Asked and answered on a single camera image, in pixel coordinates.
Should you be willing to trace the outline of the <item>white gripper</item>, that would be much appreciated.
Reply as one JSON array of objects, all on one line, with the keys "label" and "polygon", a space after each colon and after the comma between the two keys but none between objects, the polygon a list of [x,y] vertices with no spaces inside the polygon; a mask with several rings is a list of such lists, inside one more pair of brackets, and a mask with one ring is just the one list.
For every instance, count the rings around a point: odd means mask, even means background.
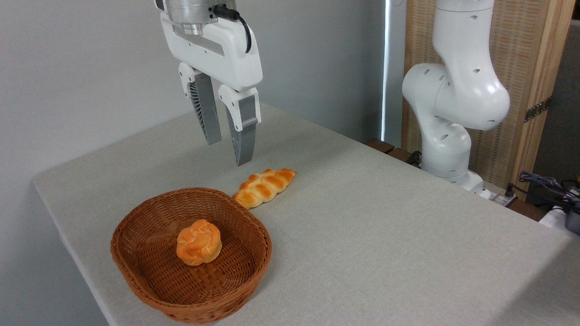
[{"label": "white gripper", "polygon": [[181,61],[183,91],[209,146],[222,140],[211,77],[222,85],[219,96],[226,106],[228,126],[238,166],[251,161],[256,126],[261,122],[257,86],[263,79],[255,35],[249,53],[245,29],[237,21],[217,19],[202,35],[189,35],[161,13],[162,29],[172,55]]}]

